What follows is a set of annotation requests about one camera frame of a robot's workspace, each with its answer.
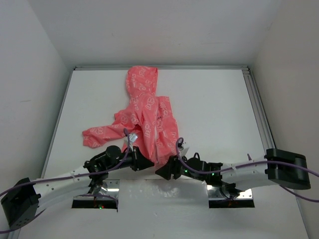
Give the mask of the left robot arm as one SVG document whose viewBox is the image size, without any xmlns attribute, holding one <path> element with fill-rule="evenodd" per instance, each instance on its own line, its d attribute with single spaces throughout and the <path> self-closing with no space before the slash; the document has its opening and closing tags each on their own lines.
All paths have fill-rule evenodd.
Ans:
<svg viewBox="0 0 319 239">
<path fill-rule="evenodd" d="M 58 177 L 37 180 L 23 178 L 1 193 L 0 203 L 9 231 L 24 227 L 55 203 L 89 194 L 108 178 L 110 171 L 127 167 L 141 171 L 154 165 L 138 147 L 127 147 L 122 151 L 118 146 L 111 145 L 85 161 L 83 166 Z"/>
</svg>

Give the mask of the pink hooded jacket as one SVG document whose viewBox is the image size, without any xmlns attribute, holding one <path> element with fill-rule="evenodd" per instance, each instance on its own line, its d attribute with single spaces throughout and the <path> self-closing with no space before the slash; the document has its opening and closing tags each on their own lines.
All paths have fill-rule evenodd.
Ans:
<svg viewBox="0 0 319 239">
<path fill-rule="evenodd" d="M 177 122 L 170 99 L 156 96 L 158 69 L 134 66 L 127 72 L 126 88 L 129 105 L 114 115 L 111 125 L 92 127 L 82 132 L 83 145 L 97 148 L 125 136 L 124 130 L 136 133 L 134 142 L 144 157 L 156 165 L 164 165 L 176 154 Z"/>
</svg>

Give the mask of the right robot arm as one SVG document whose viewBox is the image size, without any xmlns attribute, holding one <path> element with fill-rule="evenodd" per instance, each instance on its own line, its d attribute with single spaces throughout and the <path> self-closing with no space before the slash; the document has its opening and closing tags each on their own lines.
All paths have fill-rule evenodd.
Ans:
<svg viewBox="0 0 319 239">
<path fill-rule="evenodd" d="M 311 187 L 306 157 L 276 148 L 267 149 L 261 159 L 250 159 L 242 164 L 205 162 L 200 160 L 198 153 L 190 159 L 171 156 L 163 167 L 156 170 L 156 175 L 166 180 L 183 175 L 204 181 L 207 185 L 224 189 L 231 197 L 248 189 L 270 185 L 294 190 Z"/>
</svg>

